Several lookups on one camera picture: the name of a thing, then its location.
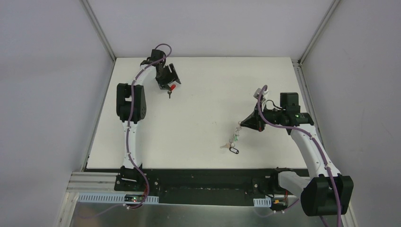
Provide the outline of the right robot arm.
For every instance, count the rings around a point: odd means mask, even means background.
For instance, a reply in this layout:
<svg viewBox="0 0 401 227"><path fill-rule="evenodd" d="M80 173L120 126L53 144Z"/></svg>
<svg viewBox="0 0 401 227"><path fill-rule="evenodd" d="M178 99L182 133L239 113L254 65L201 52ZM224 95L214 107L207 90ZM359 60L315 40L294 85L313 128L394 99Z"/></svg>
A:
<svg viewBox="0 0 401 227"><path fill-rule="evenodd" d="M268 186L275 194L289 191L300 199L307 216L345 215L348 211L354 182L343 175L328 157L317 136L312 117L301 111L297 92L280 94L279 106L267 108L268 91L260 88L253 95L254 111L240 126L262 132L266 125L285 129L297 145L306 164L309 180L291 170L279 170Z"/></svg>

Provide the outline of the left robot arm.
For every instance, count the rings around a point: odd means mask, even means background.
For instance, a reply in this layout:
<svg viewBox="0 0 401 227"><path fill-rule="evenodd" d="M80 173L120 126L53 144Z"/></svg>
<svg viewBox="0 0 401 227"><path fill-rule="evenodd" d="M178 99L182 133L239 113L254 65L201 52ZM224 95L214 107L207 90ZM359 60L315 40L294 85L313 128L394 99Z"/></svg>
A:
<svg viewBox="0 0 401 227"><path fill-rule="evenodd" d="M141 62L138 74L116 87L116 114L122 122L125 148L120 176L132 191L141 190L146 179L140 169L142 155L136 148L139 122L147 113L143 84L146 79L155 79L159 89L165 90L169 98L176 85L181 84L174 65L166 64L170 54L160 50L159 46L152 49L151 55Z"/></svg>

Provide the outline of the key with green tag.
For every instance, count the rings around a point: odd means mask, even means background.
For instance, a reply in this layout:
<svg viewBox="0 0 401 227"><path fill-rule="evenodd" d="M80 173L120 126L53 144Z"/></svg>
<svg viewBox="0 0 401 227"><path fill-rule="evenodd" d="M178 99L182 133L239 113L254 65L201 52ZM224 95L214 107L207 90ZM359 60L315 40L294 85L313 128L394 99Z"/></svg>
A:
<svg viewBox="0 0 401 227"><path fill-rule="evenodd" d="M237 140L238 140L238 135L233 134L233 136L228 140L228 142L225 145L220 146L220 148L233 148Z"/></svg>

